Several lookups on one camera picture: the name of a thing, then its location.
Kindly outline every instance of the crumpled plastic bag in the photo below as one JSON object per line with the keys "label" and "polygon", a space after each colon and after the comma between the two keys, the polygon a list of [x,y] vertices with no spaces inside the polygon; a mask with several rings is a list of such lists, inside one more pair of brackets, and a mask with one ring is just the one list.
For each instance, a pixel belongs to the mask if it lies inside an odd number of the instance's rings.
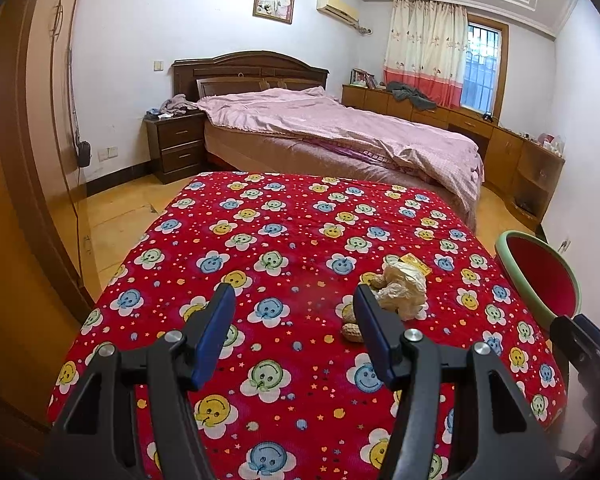
{"label": "crumpled plastic bag", "polygon": [[382,277],[377,276],[372,286],[383,288],[374,291],[380,307],[397,312],[400,319],[414,319],[427,301],[427,282],[420,269],[397,261],[388,263]]}

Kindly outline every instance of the tile floor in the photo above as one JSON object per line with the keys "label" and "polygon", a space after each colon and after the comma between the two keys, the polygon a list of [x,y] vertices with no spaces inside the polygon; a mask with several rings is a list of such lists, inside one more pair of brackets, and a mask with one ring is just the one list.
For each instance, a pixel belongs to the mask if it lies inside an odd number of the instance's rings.
{"label": "tile floor", "polygon": [[[188,178],[163,185],[153,175],[107,189],[87,199],[91,238],[102,288],[116,272],[142,233],[187,184]],[[509,214],[504,202],[482,188],[477,210],[478,240],[491,253],[501,232],[530,233]]]}

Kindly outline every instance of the window frame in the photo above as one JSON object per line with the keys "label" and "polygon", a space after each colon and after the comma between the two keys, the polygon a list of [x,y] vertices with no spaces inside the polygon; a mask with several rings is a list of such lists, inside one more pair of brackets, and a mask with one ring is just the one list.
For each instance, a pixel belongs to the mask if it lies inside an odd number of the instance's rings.
{"label": "window frame", "polygon": [[[502,111],[502,100],[504,99],[504,88],[507,83],[507,65],[509,61],[509,25],[497,22],[477,14],[467,14],[469,25],[474,23],[479,27],[492,28],[500,33],[500,63],[498,65],[498,81],[495,91],[495,100],[493,102],[493,112],[491,115],[500,123],[500,112]],[[482,113],[473,108],[460,105],[462,110],[477,119],[482,118]]]}

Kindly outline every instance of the yellow packet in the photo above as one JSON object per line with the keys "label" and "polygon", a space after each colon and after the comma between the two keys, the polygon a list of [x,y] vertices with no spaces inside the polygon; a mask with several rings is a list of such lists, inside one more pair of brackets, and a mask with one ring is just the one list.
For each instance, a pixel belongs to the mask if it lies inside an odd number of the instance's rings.
{"label": "yellow packet", "polygon": [[411,253],[405,254],[403,257],[400,258],[400,260],[406,264],[410,264],[410,265],[416,267],[417,269],[420,269],[421,272],[425,276],[428,276],[429,274],[431,274],[431,268],[427,267],[426,264],[421,262],[419,259],[417,259],[415,256],[413,256],[413,254],[411,254]]}

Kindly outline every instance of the air conditioner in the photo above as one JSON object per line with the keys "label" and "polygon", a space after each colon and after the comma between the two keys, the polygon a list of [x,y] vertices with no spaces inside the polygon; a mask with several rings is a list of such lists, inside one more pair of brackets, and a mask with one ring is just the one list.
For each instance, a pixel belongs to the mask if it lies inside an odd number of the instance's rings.
{"label": "air conditioner", "polygon": [[352,27],[355,27],[361,34],[371,34],[371,30],[368,28],[360,27],[358,10],[348,6],[341,0],[318,0],[317,9],[324,14],[348,23]]}

